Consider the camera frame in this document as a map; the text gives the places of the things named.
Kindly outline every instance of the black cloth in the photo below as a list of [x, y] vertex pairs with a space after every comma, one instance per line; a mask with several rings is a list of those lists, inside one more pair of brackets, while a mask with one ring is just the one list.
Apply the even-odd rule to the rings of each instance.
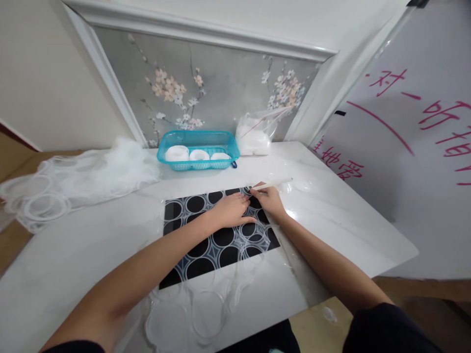
[[399, 307], [382, 303], [359, 310], [350, 325], [343, 353], [442, 353]]
[[70, 341], [58, 346], [49, 348], [44, 353], [105, 353], [105, 350], [95, 342], [91, 341]]
[[[281, 321], [219, 353], [256, 352], [300, 353], [288, 320]], [[96, 343], [72, 341], [53, 347], [45, 353], [104, 353]], [[356, 313], [350, 326], [343, 353], [443, 353], [422, 330], [397, 306], [379, 304]]]

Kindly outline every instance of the person's left hand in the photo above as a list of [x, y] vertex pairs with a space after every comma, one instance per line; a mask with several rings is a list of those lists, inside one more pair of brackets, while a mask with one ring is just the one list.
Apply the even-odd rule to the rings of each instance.
[[243, 217], [249, 205], [248, 196], [236, 193], [222, 198], [208, 213], [219, 228], [236, 227], [257, 221], [254, 217]]

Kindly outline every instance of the whiteboard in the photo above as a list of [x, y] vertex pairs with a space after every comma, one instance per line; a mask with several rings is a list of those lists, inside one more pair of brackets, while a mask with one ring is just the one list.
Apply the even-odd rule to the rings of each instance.
[[431, 0], [382, 50], [310, 147], [419, 249], [386, 275], [471, 278], [471, 3]]

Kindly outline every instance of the marble surface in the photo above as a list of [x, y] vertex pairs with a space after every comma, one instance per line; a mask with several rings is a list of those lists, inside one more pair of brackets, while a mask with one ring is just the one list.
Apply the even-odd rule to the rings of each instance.
[[[0, 351], [38, 351], [97, 281], [161, 237], [167, 199], [292, 177], [280, 188], [288, 213], [370, 277], [418, 254], [298, 142], [274, 143], [271, 155], [242, 157], [237, 164], [237, 169], [190, 172], [162, 166], [161, 182], [69, 214], [35, 235], [0, 280]], [[258, 255], [256, 273], [217, 337], [201, 345], [181, 331], [169, 340], [184, 337], [192, 352], [215, 352], [331, 296], [279, 228], [275, 233], [282, 246]], [[204, 275], [196, 277], [192, 285], [204, 288], [205, 280]], [[135, 310], [131, 316], [117, 351], [145, 345], [133, 332], [141, 314]]]

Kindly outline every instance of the flower painting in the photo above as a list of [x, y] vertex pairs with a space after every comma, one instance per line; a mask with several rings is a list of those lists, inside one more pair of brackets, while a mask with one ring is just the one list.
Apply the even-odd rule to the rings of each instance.
[[281, 141], [319, 63], [268, 53], [96, 27], [148, 145], [172, 130], [235, 132], [234, 117], [291, 106]]

